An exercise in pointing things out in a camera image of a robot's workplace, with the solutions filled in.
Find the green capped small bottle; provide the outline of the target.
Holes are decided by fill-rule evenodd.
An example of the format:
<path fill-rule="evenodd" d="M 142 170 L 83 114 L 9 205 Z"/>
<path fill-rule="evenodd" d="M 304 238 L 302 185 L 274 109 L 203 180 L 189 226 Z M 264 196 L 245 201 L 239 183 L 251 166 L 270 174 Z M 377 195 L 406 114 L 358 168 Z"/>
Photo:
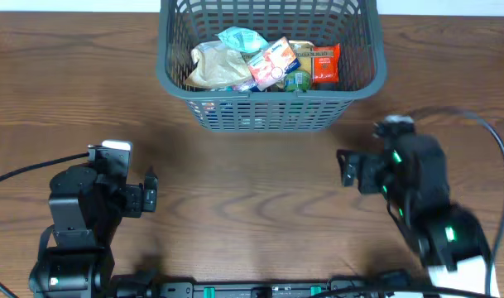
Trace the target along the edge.
<path fill-rule="evenodd" d="M 304 70 L 295 70 L 289 73 L 284 79 L 284 90 L 286 92 L 305 92 L 311 89 L 312 77 Z"/>

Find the orange San Remo spaghetti pack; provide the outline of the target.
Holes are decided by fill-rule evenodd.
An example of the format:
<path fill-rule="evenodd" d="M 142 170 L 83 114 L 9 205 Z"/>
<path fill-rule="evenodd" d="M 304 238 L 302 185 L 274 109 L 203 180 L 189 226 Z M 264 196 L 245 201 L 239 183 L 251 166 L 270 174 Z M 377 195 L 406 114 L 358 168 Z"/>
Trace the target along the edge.
<path fill-rule="evenodd" d="M 314 47 L 312 53 L 313 82 L 316 84 L 338 83 L 338 63 L 341 55 L 340 44 Z"/>

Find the Kleenex pocket tissue multipack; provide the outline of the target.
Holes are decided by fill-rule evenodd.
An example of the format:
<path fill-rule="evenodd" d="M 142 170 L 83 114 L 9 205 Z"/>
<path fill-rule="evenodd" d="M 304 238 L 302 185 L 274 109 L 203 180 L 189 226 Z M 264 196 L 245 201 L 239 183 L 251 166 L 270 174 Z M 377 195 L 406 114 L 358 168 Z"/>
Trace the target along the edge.
<path fill-rule="evenodd" d="M 257 53 L 242 53 L 242 57 L 259 91 L 276 84 L 300 66 L 286 37 L 271 42 L 267 48 Z"/>

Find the beige paper pouch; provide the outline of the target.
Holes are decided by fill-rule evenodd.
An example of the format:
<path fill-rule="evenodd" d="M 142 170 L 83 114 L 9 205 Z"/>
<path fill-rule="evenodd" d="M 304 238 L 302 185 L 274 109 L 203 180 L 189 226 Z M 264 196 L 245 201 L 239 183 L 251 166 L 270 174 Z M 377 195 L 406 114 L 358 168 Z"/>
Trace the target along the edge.
<path fill-rule="evenodd" d="M 201 89 L 217 89 L 238 85 L 252 78 L 240 51 L 221 41 L 197 45 L 191 52 L 194 69 L 185 84 Z"/>

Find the small teal packet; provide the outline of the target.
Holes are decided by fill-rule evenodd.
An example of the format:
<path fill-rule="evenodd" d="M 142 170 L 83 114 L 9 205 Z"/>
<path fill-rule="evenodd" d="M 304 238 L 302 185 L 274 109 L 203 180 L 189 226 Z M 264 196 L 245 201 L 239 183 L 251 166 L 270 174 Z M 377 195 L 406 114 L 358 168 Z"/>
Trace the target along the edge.
<path fill-rule="evenodd" d="M 254 30 L 232 26 L 217 34 L 221 42 L 233 50 L 243 53 L 255 53 L 269 46 L 259 33 Z"/>

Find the Nescafe Gold coffee bag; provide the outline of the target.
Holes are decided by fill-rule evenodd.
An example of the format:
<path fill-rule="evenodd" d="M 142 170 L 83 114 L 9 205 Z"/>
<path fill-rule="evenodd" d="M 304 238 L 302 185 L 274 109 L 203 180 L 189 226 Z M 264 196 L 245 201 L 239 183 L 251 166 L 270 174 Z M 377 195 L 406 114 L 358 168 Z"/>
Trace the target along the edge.
<path fill-rule="evenodd" d="M 314 48 L 314 44 L 310 41 L 289 41 L 289 44 L 291 49 L 295 52 L 297 60 L 300 62 L 300 66 L 296 70 L 304 70 L 310 73 L 313 83 L 313 59 L 311 52 Z M 284 79 L 276 83 L 278 88 L 284 89 Z"/>

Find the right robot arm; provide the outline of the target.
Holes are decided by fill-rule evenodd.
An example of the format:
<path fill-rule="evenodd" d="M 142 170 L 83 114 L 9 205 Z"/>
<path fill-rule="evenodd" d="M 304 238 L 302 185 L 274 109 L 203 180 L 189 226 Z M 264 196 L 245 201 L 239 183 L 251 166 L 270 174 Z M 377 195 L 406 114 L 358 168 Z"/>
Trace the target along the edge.
<path fill-rule="evenodd" d="M 380 153 L 339 149 L 344 186 L 362 195 L 380 194 L 410 250 L 421 265 L 443 269 L 465 286 L 495 294 L 492 251 L 479 220 L 450 199 L 447 163 L 432 136 L 406 133 L 385 137 Z"/>

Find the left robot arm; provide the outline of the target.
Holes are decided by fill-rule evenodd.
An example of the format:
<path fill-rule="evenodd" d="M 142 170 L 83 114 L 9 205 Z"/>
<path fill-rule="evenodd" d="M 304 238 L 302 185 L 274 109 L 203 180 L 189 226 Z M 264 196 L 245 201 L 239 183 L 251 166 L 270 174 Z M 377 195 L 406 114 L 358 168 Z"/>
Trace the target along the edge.
<path fill-rule="evenodd" d="M 124 217 L 156 210 L 158 177 L 148 170 L 138 185 L 125 173 L 90 164 L 71 166 L 50 181 L 54 224 L 41 235 L 29 276 L 35 297 L 105 297 L 115 261 L 111 243 Z"/>

